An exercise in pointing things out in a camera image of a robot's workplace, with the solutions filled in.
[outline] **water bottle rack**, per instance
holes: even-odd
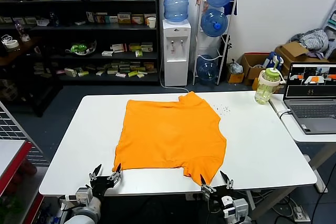
[[[194,54],[195,55],[195,60],[194,60],[194,69],[193,69],[193,85],[195,84],[196,77],[198,77],[197,70],[196,70],[197,59],[198,59],[198,57],[202,57],[201,55],[198,54],[198,52],[199,52],[198,42],[200,40],[200,34],[203,33],[203,30],[201,28],[201,16],[202,16],[202,12],[203,12],[204,5],[205,5],[206,2],[207,2],[206,0],[200,0],[200,1],[196,2],[196,5],[197,5],[197,15],[196,15],[196,26],[195,27],[197,27],[197,32],[196,32],[196,47],[195,47],[195,54]],[[220,54],[219,51],[218,51],[218,49],[216,48],[216,51],[217,51],[217,54],[218,54],[217,57],[215,57],[215,58],[213,58],[211,60],[208,60],[208,59],[205,59],[205,60],[212,61],[212,60],[216,60],[216,59],[218,59],[220,57],[222,57],[222,59],[225,57],[225,52],[228,49],[228,44],[229,44],[228,42],[229,42],[229,36],[230,36],[231,19],[234,16],[236,5],[237,5],[237,0],[233,0],[232,12],[231,12],[230,17],[228,19],[227,29],[220,36],[221,39],[224,42],[223,53]],[[222,74],[223,64],[224,64],[224,61],[222,60],[221,63],[220,63],[219,73],[218,73],[218,77],[217,77],[217,82],[216,82],[217,85],[219,84],[220,75]]]

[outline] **gray cloth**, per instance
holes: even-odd
[[[322,29],[315,29],[304,34],[296,34],[290,40],[297,41],[301,46],[312,52],[324,52],[328,48],[328,37]]]

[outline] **white table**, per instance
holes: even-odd
[[[198,93],[222,118],[219,129],[227,138],[227,147],[220,170],[234,180],[236,190],[316,183],[313,171],[270,104],[257,104],[254,94],[253,91]],[[128,100],[178,101],[180,95],[184,94],[84,97],[43,179],[40,193],[74,195],[89,182],[88,174],[99,164],[103,176],[111,174]],[[288,168],[293,164],[300,173]],[[211,186],[220,185],[223,179],[218,171]],[[200,186],[183,176],[181,168],[132,169],[122,172],[121,183],[108,190],[106,196],[199,191]]]
[[[270,104],[274,110],[281,115],[280,111],[287,110],[284,104],[282,94],[274,94],[270,99]],[[324,183],[320,179],[317,168],[323,164],[330,156],[336,152],[336,135],[335,134],[321,134],[321,135],[306,135],[297,123],[293,115],[284,114],[281,121],[286,127],[288,133],[298,143],[324,143],[324,147],[316,154],[309,162],[318,178],[317,189],[321,193],[324,191]]]

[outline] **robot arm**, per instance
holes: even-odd
[[[76,206],[72,207],[74,216],[65,224],[97,224],[100,207],[107,189],[113,188],[121,179],[121,164],[111,176],[98,176],[101,165],[89,174],[90,185],[76,192]]]

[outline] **cardboard box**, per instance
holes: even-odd
[[[231,73],[230,71],[228,72],[227,75],[227,82],[228,83],[242,83],[244,79],[244,73]]]
[[[266,68],[254,68],[255,65],[263,64],[269,53],[246,53],[243,54],[243,57],[240,61],[240,64],[243,66],[244,72],[244,84],[252,85],[255,78],[259,77],[259,74],[262,70]]]

